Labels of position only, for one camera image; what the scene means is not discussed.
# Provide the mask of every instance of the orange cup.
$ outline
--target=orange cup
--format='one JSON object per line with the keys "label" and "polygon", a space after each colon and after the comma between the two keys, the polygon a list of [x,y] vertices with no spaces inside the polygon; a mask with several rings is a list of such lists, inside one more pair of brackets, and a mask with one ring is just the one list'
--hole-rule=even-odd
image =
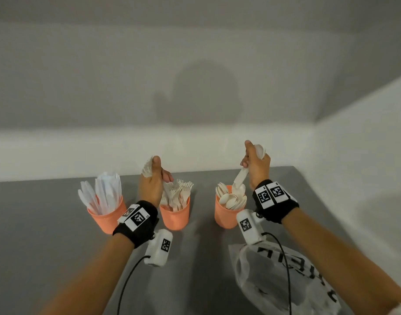
{"label": "orange cup", "polygon": [[178,231],[184,228],[189,222],[190,197],[187,199],[186,206],[180,211],[170,211],[166,206],[160,206],[161,216],[167,228]]}
{"label": "orange cup", "polygon": [[[227,185],[229,193],[232,191],[232,186]],[[215,221],[218,223],[220,227],[224,229],[232,229],[234,228],[237,223],[237,213],[240,212],[245,208],[242,207],[241,209],[237,210],[229,210],[224,206],[219,204],[219,198],[215,195]]]}
{"label": "orange cup", "polygon": [[114,229],[117,227],[117,220],[126,212],[126,205],[124,204],[123,197],[121,197],[119,206],[109,214],[95,215],[88,208],[87,211],[104,233],[112,234]]}

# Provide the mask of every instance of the gray table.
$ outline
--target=gray table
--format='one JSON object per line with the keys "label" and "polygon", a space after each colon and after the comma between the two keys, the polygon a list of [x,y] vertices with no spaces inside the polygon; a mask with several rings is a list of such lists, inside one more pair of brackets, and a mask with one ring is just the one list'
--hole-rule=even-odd
{"label": "gray table", "polygon": [[[195,183],[190,219],[174,239],[167,264],[140,264],[132,275],[121,314],[260,314],[237,287],[228,245],[243,243],[236,227],[224,230],[214,220],[215,186],[232,184],[238,170],[176,173]],[[271,178],[289,190],[302,208],[351,243],[294,167],[271,168]],[[0,183],[0,314],[35,314],[109,238],[78,199],[80,179]],[[122,176],[125,201],[135,202],[136,175]],[[249,192],[247,208],[253,209]],[[163,228],[160,219],[157,228]],[[280,225],[266,231],[298,249]],[[104,312],[115,314],[120,290],[146,245],[134,251]]]}

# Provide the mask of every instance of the clear plastic bag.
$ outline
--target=clear plastic bag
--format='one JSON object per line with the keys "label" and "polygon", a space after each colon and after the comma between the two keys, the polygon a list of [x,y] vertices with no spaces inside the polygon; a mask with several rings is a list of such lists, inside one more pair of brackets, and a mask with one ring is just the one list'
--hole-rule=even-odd
{"label": "clear plastic bag", "polygon": [[[336,292],[301,253],[283,247],[291,279],[292,314],[336,315],[340,311]],[[229,246],[237,284],[243,294],[266,315],[287,315],[288,277],[278,244]]]}

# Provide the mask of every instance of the cable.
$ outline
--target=cable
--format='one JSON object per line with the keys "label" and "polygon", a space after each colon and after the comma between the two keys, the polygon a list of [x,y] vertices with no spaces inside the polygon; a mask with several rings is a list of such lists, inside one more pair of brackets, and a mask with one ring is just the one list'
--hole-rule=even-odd
{"label": "cable", "polygon": [[122,292],[120,293],[119,304],[118,304],[118,306],[117,306],[117,315],[119,315],[119,311],[120,311],[120,302],[122,301],[122,296],[123,296],[123,293],[124,293],[124,288],[126,287],[126,284],[127,284],[127,282],[129,281],[129,279],[130,279],[130,276],[132,275],[133,271],[134,271],[134,270],[136,269],[136,267],[138,266],[139,262],[141,262],[141,261],[142,261],[143,259],[145,259],[145,258],[150,258],[150,257],[151,257],[150,255],[145,255],[145,256],[143,256],[142,258],[140,258],[139,261],[136,262],[136,264],[135,264],[135,266],[133,267],[133,269],[130,271],[129,275],[127,276],[127,279],[126,279],[126,281],[124,282],[124,285],[123,285],[123,288],[122,288]]}
{"label": "cable", "polygon": [[273,236],[276,240],[276,242],[279,244],[279,247],[282,250],[283,257],[285,259],[285,264],[286,264],[286,273],[288,274],[288,304],[289,304],[289,315],[292,315],[292,304],[291,304],[291,278],[289,277],[289,266],[288,266],[288,260],[286,259],[285,252],[283,251],[282,245],[279,242],[278,238],[274,236],[272,233],[269,232],[263,232],[262,235],[269,234]]}

